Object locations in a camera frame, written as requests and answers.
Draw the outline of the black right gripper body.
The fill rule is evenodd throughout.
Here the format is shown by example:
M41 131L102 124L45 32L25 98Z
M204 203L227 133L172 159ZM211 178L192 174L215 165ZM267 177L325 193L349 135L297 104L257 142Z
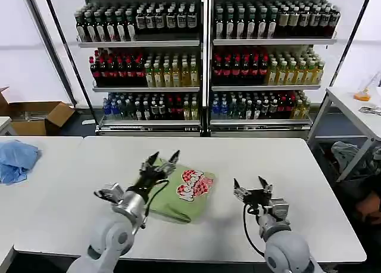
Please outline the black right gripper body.
M268 206L272 197L272 192L265 189L248 190L244 195L243 203L257 209L259 206Z

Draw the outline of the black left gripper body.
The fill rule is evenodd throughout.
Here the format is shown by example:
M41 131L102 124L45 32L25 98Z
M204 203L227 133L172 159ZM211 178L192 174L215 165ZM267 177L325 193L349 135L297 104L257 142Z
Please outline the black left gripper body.
M156 184L164 179L167 179L167 174L158 166L142 165L138 180L130 187L130 190L141 196L148 196Z

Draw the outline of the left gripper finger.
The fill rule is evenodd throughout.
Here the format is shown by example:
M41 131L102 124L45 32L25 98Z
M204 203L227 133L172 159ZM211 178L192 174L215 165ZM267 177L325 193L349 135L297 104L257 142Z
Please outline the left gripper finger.
M140 167L140 171L143 172L143 171L146 171L146 170L150 170L151 168L154 167L154 163L157 159L159 155L159 151L157 151L156 153L150 155L142 164L141 164L141 167Z
M157 171L164 176L170 176L176 170L179 156L180 150L177 150L168 160L160 159L161 164L157 167Z

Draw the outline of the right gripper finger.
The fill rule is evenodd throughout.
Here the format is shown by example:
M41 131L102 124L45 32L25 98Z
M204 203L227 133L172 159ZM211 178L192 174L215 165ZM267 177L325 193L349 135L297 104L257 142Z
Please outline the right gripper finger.
M245 189L244 187L241 187L237 179L234 178L233 181L234 181L233 193L235 197L237 197L240 201L251 201L252 192Z
M262 185L262 188L264 190L265 193L272 193L272 190L273 190L273 185L272 184L269 184L264 178L262 178L261 176L258 177L258 179L260 180L260 183Z

